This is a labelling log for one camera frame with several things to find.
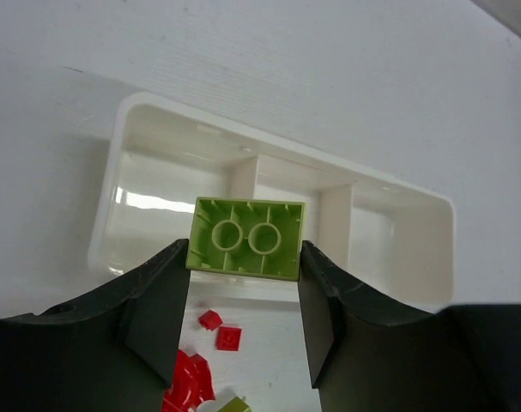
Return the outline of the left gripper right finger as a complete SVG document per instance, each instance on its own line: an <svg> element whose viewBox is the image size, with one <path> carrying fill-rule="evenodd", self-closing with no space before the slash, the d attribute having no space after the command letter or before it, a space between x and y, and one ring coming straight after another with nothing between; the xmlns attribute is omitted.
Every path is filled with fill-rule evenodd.
<svg viewBox="0 0 521 412"><path fill-rule="evenodd" d="M324 411L521 411L521 304L425 312L307 241L300 311Z"/></svg>

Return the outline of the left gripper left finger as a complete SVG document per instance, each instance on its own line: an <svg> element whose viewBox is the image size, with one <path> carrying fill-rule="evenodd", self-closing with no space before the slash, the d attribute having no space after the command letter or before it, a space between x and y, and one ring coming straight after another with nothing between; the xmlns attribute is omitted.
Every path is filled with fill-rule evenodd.
<svg viewBox="0 0 521 412"><path fill-rule="evenodd" d="M0 411L158 411L173 382L190 272L179 239L35 315L0 318Z"/></svg>

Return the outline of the green lego brick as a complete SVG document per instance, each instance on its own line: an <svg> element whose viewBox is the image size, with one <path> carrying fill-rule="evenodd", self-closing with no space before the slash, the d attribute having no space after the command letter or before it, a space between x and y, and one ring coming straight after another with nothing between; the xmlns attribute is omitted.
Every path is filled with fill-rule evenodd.
<svg viewBox="0 0 521 412"><path fill-rule="evenodd" d="M301 202L199 197L186 268L296 282L305 209Z"/></svg>
<svg viewBox="0 0 521 412"><path fill-rule="evenodd" d="M218 412L251 412L251 407L242 398L234 397L222 406Z"/></svg>

